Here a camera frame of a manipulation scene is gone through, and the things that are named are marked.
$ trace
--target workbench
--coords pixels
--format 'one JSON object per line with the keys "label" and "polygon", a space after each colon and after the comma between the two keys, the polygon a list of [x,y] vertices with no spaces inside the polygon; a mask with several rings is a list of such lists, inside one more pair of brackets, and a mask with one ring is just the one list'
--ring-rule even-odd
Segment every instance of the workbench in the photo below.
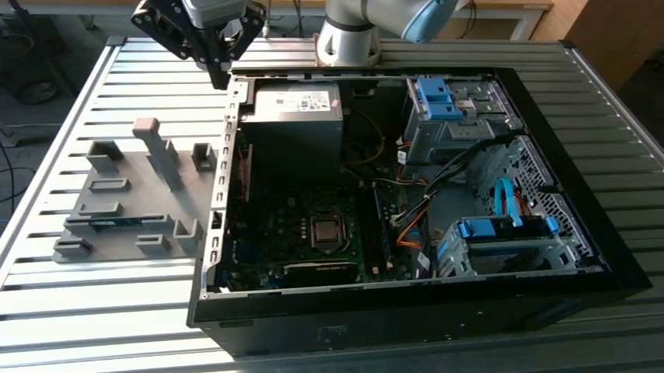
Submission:
{"label": "workbench", "polygon": [[[517,70],[653,288],[541,331],[234,360],[184,325],[192,259],[57,264],[63,220],[93,140],[126,151],[136,117],[158,117],[179,150],[215,143],[226,92],[148,39],[108,45],[0,238],[0,368],[8,371],[661,371],[664,152],[573,48],[558,43],[383,42],[387,66]],[[235,68],[314,65],[311,40],[255,40]]]}
{"label": "workbench", "polygon": [[[325,16],[325,0],[302,0],[303,16]],[[126,16],[134,13],[138,0],[21,0],[32,14],[77,16]],[[553,8],[552,0],[476,0],[477,19],[516,19],[510,40],[528,40],[545,11]],[[0,13],[9,13],[5,0],[0,0]],[[291,0],[271,0],[271,16],[295,16]],[[469,6],[454,12],[453,18],[468,19]]]}

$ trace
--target printed label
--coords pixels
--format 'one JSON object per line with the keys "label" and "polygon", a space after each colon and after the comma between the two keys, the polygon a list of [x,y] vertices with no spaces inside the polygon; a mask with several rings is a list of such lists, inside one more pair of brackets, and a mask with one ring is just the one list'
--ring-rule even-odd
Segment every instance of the printed label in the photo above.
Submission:
{"label": "printed label", "polygon": [[275,92],[274,104],[282,113],[331,110],[327,91]]}
{"label": "printed label", "polygon": [[405,151],[398,151],[397,152],[397,162],[399,162],[402,165],[406,164],[406,156],[407,156],[407,153]]}
{"label": "printed label", "polygon": [[419,255],[417,256],[417,261],[419,262],[419,264],[422,265],[422,267],[429,270],[429,266],[431,265],[431,261],[429,260],[429,258],[426,257],[425,254],[422,254],[422,252],[419,253]]}

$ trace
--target orange wire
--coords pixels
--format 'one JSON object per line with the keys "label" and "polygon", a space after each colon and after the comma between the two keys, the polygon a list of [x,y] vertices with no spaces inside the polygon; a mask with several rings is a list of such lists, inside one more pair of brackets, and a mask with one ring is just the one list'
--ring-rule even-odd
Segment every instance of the orange wire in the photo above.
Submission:
{"label": "orange wire", "polygon": [[399,246],[410,246],[410,247],[415,247],[417,249],[422,248],[422,245],[419,243],[410,242],[410,241],[403,241],[403,238],[406,237],[407,231],[411,230],[413,225],[415,225],[417,221],[421,219],[421,217],[425,214],[426,210],[429,210],[429,206],[426,206],[425,209],[422,211],[419,211],[419,214],[417,214],[415,218],[413,219],[413,221],[410,222],[410,224],[406,226],[406,229],[403,229],[403,232],[398,236],[397,244]]}
{"label": "orange wire", "polygon": [[375,124],[374,120],[370,118],[369,115],[366,115],[365,113],[362,113],[358,110],[353,110],[353,112],[358,113],[366,119],[366,121],[371,124],[371,126],[374,127],[374,130],[375,130],[375,132],[378,132],[378,136],[381,137],[381,147],[379,147],[379,149],[375,152],[375,155],[373,157],[363,159],[361,161],[345,162],[345,163],[342,163],[342,165],[345,165],[345,166],[359,166],[359,165],[365,165],[366,163],[370,163],[381,156],[381,154],[383,153],[383,150],[385,150],[385,136],[383,136],[383,131],[381,131],[381,127],[378,127],[378,125]]}
{"label": "orange wire", "polygon": [[[402,171],[403,171],[403,165],[399,165],[398,171],[397,171],[397,181],[401,181],[402,183],[409,183],[410,181],[413,181],[413,179],[403,179],[402,178]],[[426,185],[427,182],[425,179],[418,179],[417,183],[421,185]]]}

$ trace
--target yellow wire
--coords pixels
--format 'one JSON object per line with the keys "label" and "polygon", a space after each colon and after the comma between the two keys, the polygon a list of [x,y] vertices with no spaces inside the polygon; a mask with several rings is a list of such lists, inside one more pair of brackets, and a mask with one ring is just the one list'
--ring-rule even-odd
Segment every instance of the yellow wire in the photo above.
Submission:
{"label": "yellow wire", "polygon": [[363,159],[361,161],[345,162],[345,163],[342,163],[342,165],[345,165],[345,166],[359,166],[359,165],[363,165],[366,163],[373,162],[381,156],[381,154],[383,153],[383,150],[385,150],[385,136],[383,136],[383,132],[381,131],[381,127],[378,127],[378,125],[375,124],[374,120],[369,117],[369,115],[366,115],[365,113],[362,113],[358,110],[353,110],[353,111],[355,113],[358,113],[366,119],[367,122],[371,123],[371,126],[374,127],[375,132],[378,132],[378,136],[381,137],[381,148],[378,149],[378,152],[375,153],[375,155],[371,158]]}

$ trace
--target blue plastic latch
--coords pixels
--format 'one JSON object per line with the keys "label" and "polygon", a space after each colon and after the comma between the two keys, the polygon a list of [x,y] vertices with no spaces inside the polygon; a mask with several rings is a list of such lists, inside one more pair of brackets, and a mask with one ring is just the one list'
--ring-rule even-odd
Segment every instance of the blue plastic latch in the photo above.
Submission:
{"label": "blue plastic latch", "polygon": [[470,227],[473,237],[496,237],[494,225],[490,219],[466,220],[466,224]]}
{"label": "blue plastic latch", "polygon": [[431,120],[462,119],[464,112],[457,109],[453,101],[453,91],[440,76],[417,79],[418,93],[426,108],[426,117]]}
{"label": "blue plastic latch", "polygon": [[[502,194],[505,194],[505,204],[506,211],[502,211]],[[500,177],[496,180],[494,188],[494,213],[502,215],[504,213],[509,215],[514,222],[514,227],[522,226],[521,216],[518,215],[517,198],[514,196],[514,188],[512,185],[512,180],[506,177]]]}
{"label": "blue plastic latch", "polygon": [[461,232],[461,237],[468,238],[470,237],[470,229],[468,228],[468,225],[465,222],[458,223],[458,231]]}
{"label": "blue plastic latch", "polygon": [[436,253],[438,260],[444,256],[446,249],[448,249],[448,241],[445,241],[444,244],[438,247],[438,252]]}
{"label": "blue plastic latch", "polygon": [[560,225],[558,225],[558,221],[556,220],[556,218],[553,216],[546,217],[546,225],[549,225],[550,232],[554,235],[557,235],[560,232]]}

